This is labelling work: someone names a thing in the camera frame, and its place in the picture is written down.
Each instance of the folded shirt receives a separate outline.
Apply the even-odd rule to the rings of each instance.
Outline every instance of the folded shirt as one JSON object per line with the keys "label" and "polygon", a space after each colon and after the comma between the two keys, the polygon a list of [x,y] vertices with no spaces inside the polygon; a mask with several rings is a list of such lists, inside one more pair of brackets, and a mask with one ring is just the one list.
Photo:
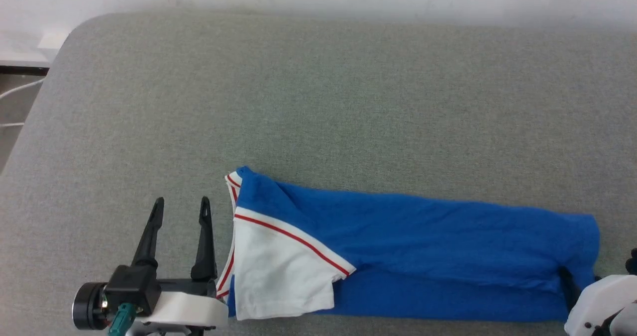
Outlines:
{"label": "folded shirt", "polygon": [[238,320],[330,313],[565,320],[558,269],[594,282],[595,219],[530,207],[323,191],[247,167],[216,288]]}

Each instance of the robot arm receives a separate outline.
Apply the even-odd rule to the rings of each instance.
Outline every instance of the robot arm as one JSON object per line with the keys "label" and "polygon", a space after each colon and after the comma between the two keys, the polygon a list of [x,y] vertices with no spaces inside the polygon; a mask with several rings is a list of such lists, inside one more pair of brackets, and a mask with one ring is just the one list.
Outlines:
{"label": "robot arm", "polygon": [[146,336],[181,332],[202,336],[227,325],[228,308],[214,298],[216,262],[210,201],[203,197],[200,241],[189,279],[157,279],[155,246],[164,199],[158,198],[130,266],[120,265],[109,282],[88,282],[75,296],[73,323],[80,330],[104,330],[109,336]]}
{"label": "robot arm", "polygon": [[637,335],[637,249],[631,256],[629,275],[610,275],[583,289],[564,325],[569,336]]}

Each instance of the white cable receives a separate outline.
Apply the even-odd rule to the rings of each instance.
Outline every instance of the white cable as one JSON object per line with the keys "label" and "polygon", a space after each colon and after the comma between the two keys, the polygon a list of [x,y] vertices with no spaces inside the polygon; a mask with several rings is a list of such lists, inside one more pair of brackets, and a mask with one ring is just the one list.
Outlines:
{"label": "white cable", "polygon": [[2,100],[3,98],[9,96],[9,94],[16,93],[16,92],[18,92],[20,90],[28,89],[29,87],[39,85],[43,81],[44,81],[44,78],[42,78],[41,80],[37,80],[37,81],[31,82],[30,84],[26,84],[26,85],[18,86],[18,87],[14,88],[14,89],[10,89],[9,91],[6,91],[6,93],[0,94],[0,100]]}
{"label": "white cable", "polygon": [[[6,91],[6,93],[0,94],[0,100],[2,100],[3,98],[9,96],[9,94],[21,91],[23,89],[28,89],[29,87],[33,87],[33,86],[39,85],[43,81],[44,81],[44,78],[41,78],[40,80],[31,82],[30,84],[26,84],[26,85],[15,87],[14,89],[10,89],[9,91]],[[3,128],[3,127],[18,127],[19,125],[24,125],[24,123],[4,123],[4,124],[0,124],[0,128]]]}
{"label": "white cable", "polygon": [[3,124],[0,124],[0,128],[2,128],[2,127],[17,127],[18,125],[24,125],[24,123],[3,123]]}

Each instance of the cable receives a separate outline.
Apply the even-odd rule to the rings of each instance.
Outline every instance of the cable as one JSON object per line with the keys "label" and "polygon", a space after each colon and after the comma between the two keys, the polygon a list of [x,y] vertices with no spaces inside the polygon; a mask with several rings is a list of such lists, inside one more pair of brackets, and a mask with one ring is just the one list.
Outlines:
{"label": "cable", "polygon": [[0,128],[2,128],[2,127],[18,127],[19,125],[24,125],[24,123],[3,123],[3,124],[0,124]]}
{"label": "cable", "polygon": [[121,304],[108,330],[108,336],[125,336],[137,316],[136,309],[128,302]]}
{"label": "cable", "polygon": [[[26,85],[22,85],[22,86],[18,86],[15,87],[14,89],[10,89],[9,91],[6,91],[6,93],[0,94],[0,101],[9,96],[9,94],[18,92],[18,91],[22,91],[23,89],[28,89],[29,87],[33,87],[36,85],[41,84],[44,81],[44,78],[41,78],[40,80],[31,82],[30,84],[26,84]],[[0,128],[3,127],[18,127],[19,125],[24,125],[24,123],[4,123],[4,124],[0,124]]]}
{"label": "cable", "polygon": [[3,98],[9,96],[9,94],[16,93],[16,92],[21,91],[23,89],[28,89],[29,87],[39,85],[43,81],[44,81],[44,78],[42,78],[41,80],[37,80],[37,81],[31,82],[30,84],[26,84],[26,85],[15,87],[14,89],[10,89],[9,91],[6,91],[6,93],[0,94],[0,100],[2,100]]}

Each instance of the red trim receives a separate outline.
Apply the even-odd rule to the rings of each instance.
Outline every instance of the red trim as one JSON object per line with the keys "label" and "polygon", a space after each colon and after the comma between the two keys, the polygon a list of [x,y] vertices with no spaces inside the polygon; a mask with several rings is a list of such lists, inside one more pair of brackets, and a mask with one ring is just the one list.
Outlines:
{"label": "red trim", "polygon": [[232,183],[235,186],[241,188],[241,184],[239,184],[239,183],[235,182],[234,180],[232,180],[232,178],[230,178],[230,175],[227,175],[227,177],[228,177],[228,180],[229,180],[230,183]]}
{"label": "red trim", "polygon": [[225,282],[227,281],[228,275],[230,275],[230,270],[232,270],[232,264],[234,264],[234,250],[232,251],[232,256],[230,257],[230,263],[228,263],[228,269],[225,271],[225,275],[223,276],[223,279],[221,279],[221,283],[219,284],[219,287],[217,289],[223,288],[223,284],[225,284]]}
{"label": "red trim", "polygon": [[301,239],[300,237],[289,233],[288,231],[285,231],[279,227],[275,227],[274,225],[270,225],[268,223],[265,223],[263,221],[260,220],[254,220],[253,218],[248,218],[246,216],[240,216],[239,214],[234,214],[235,218],[239,218],[240,220],[245,220],[245,221],[249,221],[258,225],[263,225],[264,227],[268,227],[269,229],[275,230],[280,232],[281,234],[285,234],[289,237],[291,237],[292,239],[298,241],[299,243],[302,243],[303,245],[311,248],[311,250],[313,252],[316,253],[316,255],[320,256],[321,259],[327,261],[328,263],[330,263],[332,266],[334,266],[335,268],[339,269],[339,271],[341,271],[342,273],[345,274],[345,276],[349,276],[350,273],[347,272],[347,270],[345,270],[342,266],[338,265],[337,263],[335,263],[334,261],[331,261],[330,259],[328,259],[327,256],[323,255],[323,253],[321,253],[317,248],[315,248],[314,246],[312,246],[310,243],[308,243],[307,241]]}

